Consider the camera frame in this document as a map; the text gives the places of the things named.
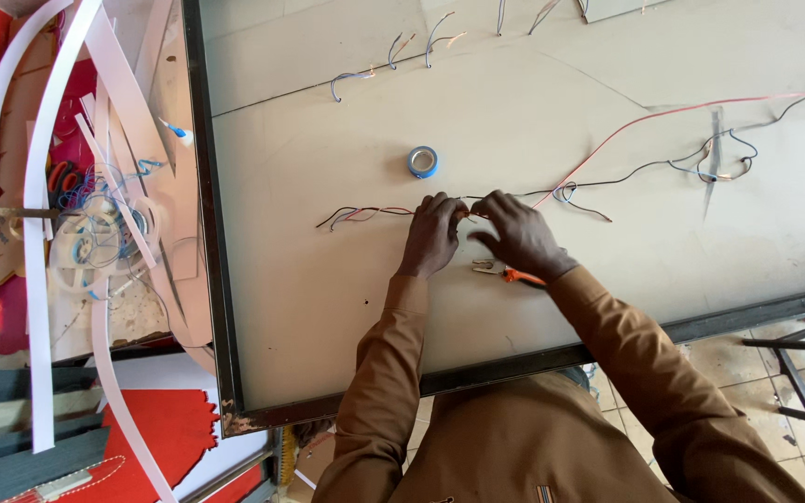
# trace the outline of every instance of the hand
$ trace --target hand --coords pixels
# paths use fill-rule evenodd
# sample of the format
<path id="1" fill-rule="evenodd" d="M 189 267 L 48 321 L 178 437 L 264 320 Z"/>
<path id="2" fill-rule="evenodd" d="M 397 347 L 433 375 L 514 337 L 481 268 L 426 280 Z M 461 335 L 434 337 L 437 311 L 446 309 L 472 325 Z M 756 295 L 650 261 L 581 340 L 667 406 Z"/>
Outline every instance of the hand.
<path id="1" fill-rule="evenodd" d="M 468 207 L 461 201 L 440 192 L 424 196 L 409 226 L 400 276 L 430 278 L 446 267 L 458 248 L 458 223 L 467 215 Z"/>
<path id="2" fill-rule="evenodd" d="M 515 200 L 510 194 L 493 190 L 474 203 L 472 213 L 489 217 L 499 233 L 475 232 L 476 239 L 514 269 L 539 277 L 547 284 L 577 266 L 577 261 L 554 241 L 542 214 Z"/>

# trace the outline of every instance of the man's right hand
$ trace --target man's right hand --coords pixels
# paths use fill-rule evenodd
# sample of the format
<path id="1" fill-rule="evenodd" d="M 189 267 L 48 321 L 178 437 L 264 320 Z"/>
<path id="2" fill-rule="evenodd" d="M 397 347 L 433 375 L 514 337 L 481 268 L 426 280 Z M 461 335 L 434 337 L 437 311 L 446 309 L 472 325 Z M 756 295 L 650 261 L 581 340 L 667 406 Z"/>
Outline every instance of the man's right hand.
<path id="1" fill-rule="evenodd" d="M 498 231 L 499 239 L 486 232 L 471 233 L 468 239 L 480 241 L 496 258 L 514 269 L 551 284 L 578 265 L 554 241 L 542 214 L 510 194 L 493 190 L 475 202 L 471 212 L 488 217 Z"/>

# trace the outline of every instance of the man's left hand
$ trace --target man's left hand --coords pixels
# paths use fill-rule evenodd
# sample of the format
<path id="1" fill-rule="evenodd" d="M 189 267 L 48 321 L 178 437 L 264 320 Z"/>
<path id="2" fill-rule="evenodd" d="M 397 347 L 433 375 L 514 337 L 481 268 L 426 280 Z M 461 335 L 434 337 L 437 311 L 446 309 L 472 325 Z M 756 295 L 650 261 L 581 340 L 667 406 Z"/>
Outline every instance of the man's left hand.
<path id="1" fill-rule="evenodd" d="M 397 275 L 427 279 L 446 267 L 458 248 L 458 223 L 467 213 L 467 205 L 445 192 L 424 196 L 411 220 Z"/>

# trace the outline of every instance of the tile floor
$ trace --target tile floor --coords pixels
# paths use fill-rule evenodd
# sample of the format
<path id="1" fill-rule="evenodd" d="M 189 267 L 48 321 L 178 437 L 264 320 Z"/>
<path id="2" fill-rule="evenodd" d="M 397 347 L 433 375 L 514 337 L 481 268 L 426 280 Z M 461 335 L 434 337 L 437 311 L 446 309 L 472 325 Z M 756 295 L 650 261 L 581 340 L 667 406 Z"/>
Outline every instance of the tile floor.
<path id="1" fill-rule="evenodd" d="M 799 398 L 787 376 L 778 373 L 778 361 L 770 349 L 745 347 L 741 344 L 742 338 L 773 339 L 803 327 L 805 323 L 801 321 L 786 321 L 704 339 L 683 345 L 680 350 L 695 368 L 720 387 L 732 405 L 744 411 L 776 461 L 805 487 L 805 421 L 777 413 L 781 404 L 802 409 Z M 789 353 L 805 380 L 805 351 Z M 654 454 L 651 453 L 651 436 L 623 402 L 605 372 L 597 369 L 589 383 L 598 390 L 598 405 L 604 417 L 632 440 L 651 470 L 666 483 L 663 473 L 654 462 Z M 421 439 L 430 425 L 433 404 L 433 397 L 421 399 L 403 470 L 418 452 Z"/>

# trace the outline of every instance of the brown shirt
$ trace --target brown shirt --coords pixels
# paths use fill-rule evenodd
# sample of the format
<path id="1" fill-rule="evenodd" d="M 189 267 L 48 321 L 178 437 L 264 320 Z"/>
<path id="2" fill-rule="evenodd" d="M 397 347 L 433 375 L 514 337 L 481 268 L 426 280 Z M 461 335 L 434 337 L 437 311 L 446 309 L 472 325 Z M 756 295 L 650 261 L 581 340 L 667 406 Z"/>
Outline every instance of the brown shirt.
<path id="1" fill-rule="evenodd" d="M 653 319 L 581 266 L 548 293 L 654 437 L 675 491 L 696 501 L 805 502 L 747 417 Z M 403 476 L 427 310 L 427 281 L 390 279 L 381 320 L 359 343 L 334 462 L 313 501 L 676 501 L 595 399 L 557 373 L 439 395 Z"/>

